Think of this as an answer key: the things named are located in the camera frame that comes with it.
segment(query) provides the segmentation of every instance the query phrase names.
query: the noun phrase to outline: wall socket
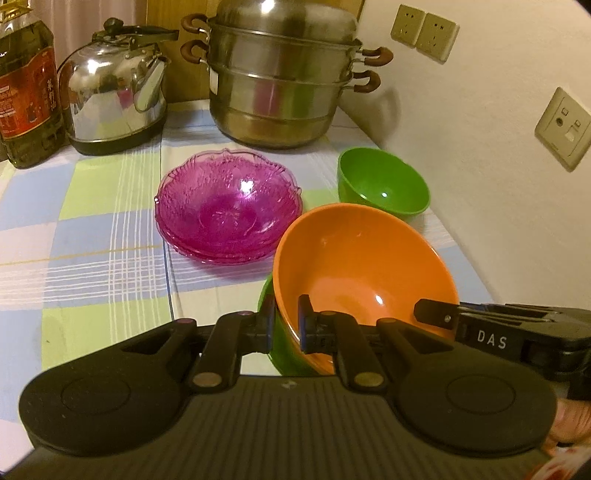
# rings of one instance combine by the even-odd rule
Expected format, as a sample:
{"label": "wall socket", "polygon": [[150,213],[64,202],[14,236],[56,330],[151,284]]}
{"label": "wall socket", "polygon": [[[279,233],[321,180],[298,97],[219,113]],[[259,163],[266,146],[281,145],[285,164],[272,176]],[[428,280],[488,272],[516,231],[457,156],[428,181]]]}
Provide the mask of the wall socket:
{"label": "wall socket", "polygon": [[427,14],[418,35],[417,49],[440,62],[445,62],[459,30],[460,26],[457,23]]}
{"label": "wall socket", "polygon": [[414,47],[418,34],[423,26],[423,20],[425,20],[425,12],[423,10],[409,7],[408,5],[400,5],[390,36],[394,40]]}
{"label": "wall socket", "polygon": [[591,146],[591,115],[558,87],[535,134],[568,171],[573,171]]}

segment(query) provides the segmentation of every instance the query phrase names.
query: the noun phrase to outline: purple glass bowl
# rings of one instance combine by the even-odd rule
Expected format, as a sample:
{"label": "purple glass bowl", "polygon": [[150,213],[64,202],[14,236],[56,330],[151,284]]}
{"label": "purple glass bowl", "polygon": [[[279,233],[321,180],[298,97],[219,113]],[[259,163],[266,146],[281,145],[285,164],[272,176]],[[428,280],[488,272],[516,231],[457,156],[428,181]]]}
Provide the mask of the purple glass bowl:
{"label": "purple glass bowl", "polygon": [[223,264],[270,255],[302,213],[301,189],[282,165],[251,151],[205,152],[162,180],[155,218],[179,253]]}

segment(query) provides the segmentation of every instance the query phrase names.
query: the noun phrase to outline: pink curtain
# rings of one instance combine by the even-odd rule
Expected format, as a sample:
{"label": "pink curtain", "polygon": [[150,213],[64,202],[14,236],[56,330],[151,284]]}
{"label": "pink curtain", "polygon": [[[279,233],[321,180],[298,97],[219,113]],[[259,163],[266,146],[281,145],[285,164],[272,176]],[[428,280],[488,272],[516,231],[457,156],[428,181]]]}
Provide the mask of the pink curtain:
{"label": "pink curtain", "polygon": [[29,0],[35,14],[55,35],[59,65],[72,51],[88,43],[103,22],[117,17],[127,25],[145,23],[147,0]]}

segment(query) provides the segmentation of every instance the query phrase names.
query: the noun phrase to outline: checkered tablecloth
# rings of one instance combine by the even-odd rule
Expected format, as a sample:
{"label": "checkered tablecloth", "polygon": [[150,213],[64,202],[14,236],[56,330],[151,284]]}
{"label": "checkered tablecloth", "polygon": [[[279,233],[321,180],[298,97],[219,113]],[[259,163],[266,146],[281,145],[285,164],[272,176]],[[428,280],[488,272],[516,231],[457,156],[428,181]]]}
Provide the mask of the checkered tablecloth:
{"label": "checkered tablecloth", "polygon": [[[313,145],[262,153],[289,168],[306,209],[337,202],[341,151],[374,146],[338,111]],[[30,448],[18,396],[44,369],[170,321],[200,325],[256,309],[272,258],[240,267],[197,264],[164,245],[153,220],[163,175],[195,153],[244,148],[217,130],[206,101],[170,106],[162,139],[108,157],[72,147],[30,170],[0,173],[0,471]],[[449,267],[465,301],[490,295],[435,214],[412,226]],[[266,356],[243,372],[273,374]]]}

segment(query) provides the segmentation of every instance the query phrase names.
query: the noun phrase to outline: pot handle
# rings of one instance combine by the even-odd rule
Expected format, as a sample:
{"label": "pot handle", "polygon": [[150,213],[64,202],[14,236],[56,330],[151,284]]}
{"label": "pot handle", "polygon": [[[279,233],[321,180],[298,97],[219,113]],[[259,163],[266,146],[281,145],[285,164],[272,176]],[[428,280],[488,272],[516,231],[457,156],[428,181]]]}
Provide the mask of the pot handle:
{"label": "pot handle", "polygon": [[353,72],[354,79],[366,79],[368,78],[368,82],[364,85],[347,85],[345,88],[352,88],[354,92],[357,93],[371,93],[376,88],[378,88],[382,80],[379,78],[379,75],[372,70],[366,70],[365,72]]}
{"label": "pot handle", "polygon": [[386,47],[376,48],[375,50],[361,50],[364,57],[377,57],[375,59],[365,59],[363,63],[368,67],[383,67],[392,61],[394,54],[392,50]]}
{"label": "pot handle", "polygon": [[207,64],[207,62],[205,61],[205,59],[203,57],[196,57],[195,55],[193,55],[193,49],[195,47],[199,47],[200,49],[202,49],[205,52],[207,52],[209,49],[209,46],[206,43],[204,43],[202,40],[189,40],[188,42],[183,43],[183,45],[181,46],[182,58],[184,58],[185,60],[187,60],[190,63],[196,63],[196,64],[205,63],[205,64]]}
{"label": "pot handle", "polygon": [[207,25],[207,15],[190,14],[181,19],[181,27],[189,33],[207,33],[207,30],[201,27],[194,27],[193,20],[199,20]]}

